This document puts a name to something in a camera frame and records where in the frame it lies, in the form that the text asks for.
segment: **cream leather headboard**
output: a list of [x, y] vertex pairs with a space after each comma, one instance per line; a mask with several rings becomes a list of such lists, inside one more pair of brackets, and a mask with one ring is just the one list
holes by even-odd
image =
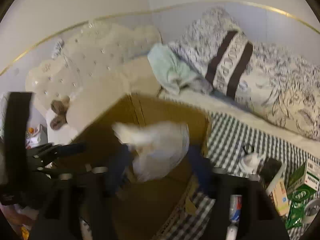
[[108, 75], [158, 42], [160, 33], [152, 25], [131, 30], [112, 23], [89, 24], [65, 42], [58, 58], [29, 71], [26, 91], [36, 94], [34, 104], [45, 116], [52, 100], [66, 95], [74, 98], [89, 80]]

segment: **gold trim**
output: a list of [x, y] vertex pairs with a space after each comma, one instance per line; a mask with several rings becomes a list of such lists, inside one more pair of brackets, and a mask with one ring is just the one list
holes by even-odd
[[[112, 15], [107, 15], [107, 16], [102, 16], [102, 17], [98, 17], [95, 18], [94, 20], [99, 21], [99, 20], [105, 20], [105, 19], [111, 19], [111, 18], [116, 18], [116, 17], [123, 17], [123, 16], [130, 16], [130, 15], [143, 15], [143, 14], [152, 14], [152, 13], [156, 13], [156, 12], [162, 12], [162, 11], [166, 11], [166, 10], [170, 10], [173, 8], [177, 8], [177, 7], [182, 7], [182, 6], [187, 6], [190, 4], [194, 4], [194, 3], [200, 3], [200, 2], [216, 2], [216, 3], [224, 3], [224, 2], [234, 2], [234, 3], [241, 3], [241, 4], [245, 4], [245, 5], [249, 5], [249, 6], [254, 6], [254, 7], [259, 7], [265, 10], [269, 10], [269, 11], [273, 11], [279, 14], [282, 14], [288, 18], [292, 18], [302, 24], [304, 24], [305, 26], [309, 27], [310, 29], [312, 29], [313, 31], [315, 31], [316, 33], [318, 33], [320, 35], [320, 31], [317, 30], [315, 27], [313, 27], [312, 25], [310, 25], [309, 23], [303, 21], [302, 19], [296, 17], [293, 14], [290, 14], [288, 12], [285, 12], [283, 10], [268, 6], [268, 5], [263, 5], [263, 4], [259, 4], [259, 3], [254, 3], [254, 2], [246, 2], [246, 1], [241, 1], [241, 2], [235, 2], [235, 1], [212, 1], [212, 0], [204, 0], [204, 1], [197, 1], [197, 2], [188, 2], [188, 3], [181, 3], [181, 4], [175, 4], [175, 5], [170, 5], [170, 6], [166, 6], [166, 7], [162, 7], [162, 8], [158, 8], [158, 9], [154, 9], [154, 10], [146, 10], [146, 11], [137, 11], [137, 12], [129, 12], [129, 13], [119, 13], [119, 14], [112, 14]], [[74, 29], [76, 27], [79, 27], [81, 25], [87, 24], [89, 21], [84, 21], [84, 22], [80, 22], [77, 23], [75, 25], [69, 26], [61, 31], [58, 31], [44, 39], [42, 39], [41, 41], [37, 42], [36, 44], [34, 44], [33, 46], [31, 46], [29, 49], [27, 49], [26, 51], [24, 51], [22, 54], [20, 54], [17, 58], [15, 58], [7, 67], [5, 67], [1, 72], [0, 72], [0, 77], [13, 65], [13, 63], [15, 63], [17, 60], [19, 60], [20, 58], [22, 58], [24, 55], [26, 55], [28, 52], [30, 52], [31, 50], [33, 50], [34, 48], [36, 48], [37, 46], [39, 46], [41, 43], [63, 33], [66, 31], [69, 31], [71, 29]]]

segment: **open cardboard box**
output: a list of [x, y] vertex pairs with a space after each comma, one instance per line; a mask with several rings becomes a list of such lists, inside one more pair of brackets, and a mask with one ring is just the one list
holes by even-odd
[[[85, 170], [87, 163], [92, 167], [98, 166], [99, 162], [115, 154], [120, 145], [111, 127], [113, 123], [133, 123], [144, 127], [167, 120], [186, 123], [190, 144], [202, 145], [206, 153], [210, 125], [205, 112], [180, 103], [133, 94], [117, 101], [74, 140], [86, 142], [86, 152], [60, 159], [56, 164], [75, 170]], [[185, 204], [191, 175], [191, 167], [184, 158], [165, 178], [129, 184], [125, 187], [125, 199], [112, 198], [112, 220], [118, 238], [158, 239], [167, 232], [178, 210]]]

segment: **gingham cloth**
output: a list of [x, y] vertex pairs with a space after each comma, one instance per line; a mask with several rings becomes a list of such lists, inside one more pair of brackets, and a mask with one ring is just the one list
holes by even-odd
[[[290, 174], [299, 168], [307, 158], [319, 164], [319, 159], [295, 145], [267, 134], [261, 130], [251, 128], [236, 118], [223, 113], [212, 114], [212, 131], [209, 136], [208, 158], [216, 167], [225, 168], [228, 173], [235, 176], [244, 177], [239, 170], [238, 162], [244, 155], [243, 146], [249, 143], [254, 146], [255, 152], [265, 154], [266, 157], [272, 157], [286, 164], [284, 172], [284, 183], [287, 186]], [[313, 198], [320, 197], [320, 191], [313, 195]], [[197, 207], [196, 216], [191, 216], [181, 211], [181, 216], [175, 221], [169, 232], [166, 234], [166, 240], [195, 240], [204, 232], [205, 226], [209, 220], [210, 211], [214, 200], [208, 198], [202, 193], [196, 193], [191, 199]], [[298, 240], [308, 225], [288, 230], [291, 240]]]

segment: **green box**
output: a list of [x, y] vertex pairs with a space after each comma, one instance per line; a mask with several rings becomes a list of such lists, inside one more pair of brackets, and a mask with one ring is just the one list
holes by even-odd
[[319, 165], [312, 160], [306, 162], [289, 179], [287, 188], [288, 198], [301, 203], [318, 191], [319, 187]]

